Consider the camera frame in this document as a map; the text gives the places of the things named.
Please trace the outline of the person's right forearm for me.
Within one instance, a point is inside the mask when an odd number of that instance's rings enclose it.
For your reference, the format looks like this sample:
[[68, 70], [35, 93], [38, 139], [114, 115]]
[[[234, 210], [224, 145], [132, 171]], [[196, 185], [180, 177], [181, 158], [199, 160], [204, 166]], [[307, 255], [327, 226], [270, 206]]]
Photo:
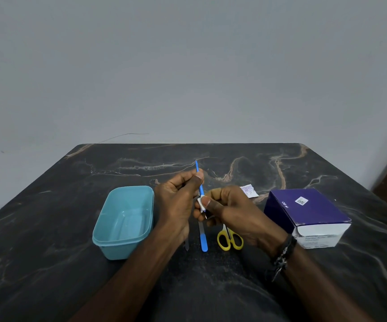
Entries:
[[283, 275], [314, 322], [374, 322], [296, 245]]

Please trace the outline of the person's left forearm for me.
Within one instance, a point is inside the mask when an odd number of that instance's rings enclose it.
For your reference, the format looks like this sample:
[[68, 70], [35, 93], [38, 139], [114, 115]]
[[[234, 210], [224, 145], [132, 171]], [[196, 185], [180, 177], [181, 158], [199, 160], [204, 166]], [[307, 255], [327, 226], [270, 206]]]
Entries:
[[188, 224], [158, 224], [121, 269], [68, 322], [134, 322]]

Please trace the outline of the teal plastic container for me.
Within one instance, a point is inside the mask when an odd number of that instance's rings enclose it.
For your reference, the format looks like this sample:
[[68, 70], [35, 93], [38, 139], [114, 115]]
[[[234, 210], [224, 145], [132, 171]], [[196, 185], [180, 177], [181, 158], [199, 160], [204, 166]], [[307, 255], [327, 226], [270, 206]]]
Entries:
[[149, 186], [113, 189], [94, 226], [92, 241], [106, 259], [125, 260], [153, 227], [154, 192]]

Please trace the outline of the wide blue-handled metal instrument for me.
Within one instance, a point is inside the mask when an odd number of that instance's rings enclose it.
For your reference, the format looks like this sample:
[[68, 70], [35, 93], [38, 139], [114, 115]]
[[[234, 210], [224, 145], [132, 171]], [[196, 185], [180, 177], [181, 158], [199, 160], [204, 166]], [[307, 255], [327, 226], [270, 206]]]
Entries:
[[208, 251], [207, 238], [204, 230], [204, 226], [202, 222], [198, 222], [199, 233], [200, 233], [200, 244], [202, 252]]

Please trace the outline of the purple and white cardboard box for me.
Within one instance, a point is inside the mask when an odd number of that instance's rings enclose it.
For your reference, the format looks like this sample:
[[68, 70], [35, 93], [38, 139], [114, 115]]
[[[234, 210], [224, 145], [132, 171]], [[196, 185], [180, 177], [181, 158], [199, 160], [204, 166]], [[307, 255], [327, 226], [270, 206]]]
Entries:
[[351, 219], [316, 189], [272, 190], [264, 214], [305, 249], [333, 248], [351, 226]]

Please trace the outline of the person's left hand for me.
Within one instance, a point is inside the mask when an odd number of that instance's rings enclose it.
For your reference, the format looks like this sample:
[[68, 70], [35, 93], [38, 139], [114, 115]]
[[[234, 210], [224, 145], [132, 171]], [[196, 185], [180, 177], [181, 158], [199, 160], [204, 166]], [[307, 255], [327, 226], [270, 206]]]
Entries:
[[189, 227], [189, 218], [195, 199], [181, 199], [179, 190], [193, 175], [204, 175], [204, 173], [201, 169], [184, 171], [155, 188], [159, 214], [156, 227], [164, 239], [175, 246], [181, 245], [185, 240], [185, 229]]

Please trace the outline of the white printed sachet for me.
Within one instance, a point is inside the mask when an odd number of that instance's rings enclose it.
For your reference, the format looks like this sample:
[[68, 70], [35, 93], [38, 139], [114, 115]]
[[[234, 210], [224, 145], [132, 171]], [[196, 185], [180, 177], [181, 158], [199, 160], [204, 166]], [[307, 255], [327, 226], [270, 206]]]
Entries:
[[259, 197], [259, 194], [255, 191], [252, 184], [247, 184], [244, 186], [241, 186], [240, 189], [244, 192], [244, 194], [249, 198], [257, 198]]

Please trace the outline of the person's right hand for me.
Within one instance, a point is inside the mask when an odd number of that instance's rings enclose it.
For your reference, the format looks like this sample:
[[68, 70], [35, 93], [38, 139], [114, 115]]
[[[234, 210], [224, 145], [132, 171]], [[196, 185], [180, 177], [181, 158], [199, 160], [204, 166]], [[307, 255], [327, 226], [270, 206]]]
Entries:
[[269, 257], [277, 255], [288, 237], [287, 232], [268, 218], [239, 186], [212, 189], [205, 196], [220, 200], [224, 204], [223, 214], [205, 220], [200, 213], [199, 204], [195, 203], [194, 218], [200, 222], [206, 221], [209, 226], [225, 224], [239, 234], [245, 243], [259, 247]]

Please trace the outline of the yellow-handled scissors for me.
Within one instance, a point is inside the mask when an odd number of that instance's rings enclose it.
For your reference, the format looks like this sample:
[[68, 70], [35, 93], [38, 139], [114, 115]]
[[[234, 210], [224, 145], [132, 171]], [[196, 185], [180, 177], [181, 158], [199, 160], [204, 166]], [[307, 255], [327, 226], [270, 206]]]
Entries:
[[223, 224], [222, 230], [217, 235], [217, 242], [223, 251], [230, 249], [241, 250], [244, 247], [243, 238]]

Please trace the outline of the thin blue-handled instrument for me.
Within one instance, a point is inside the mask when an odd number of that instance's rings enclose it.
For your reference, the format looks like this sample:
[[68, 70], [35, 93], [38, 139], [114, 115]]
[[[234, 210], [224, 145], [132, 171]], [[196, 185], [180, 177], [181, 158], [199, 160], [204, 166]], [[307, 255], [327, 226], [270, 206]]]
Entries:
[[[201, 184], [200, 187], [199, 187], [199, 196], [200, 196], [201, 194], [202, 194], [202, 195], [205, 195], [204, 189], [203, 189], [203, 185], [202, 185], [202, 184]], [[208, 212], [207, 212], [207, 211], [204, 212], [204, 213], [201, 213], [201, 214], [202, 214], [202, 216], [204, 217], [205, 220], [208, 218], [208, 216], [207, 216]]]

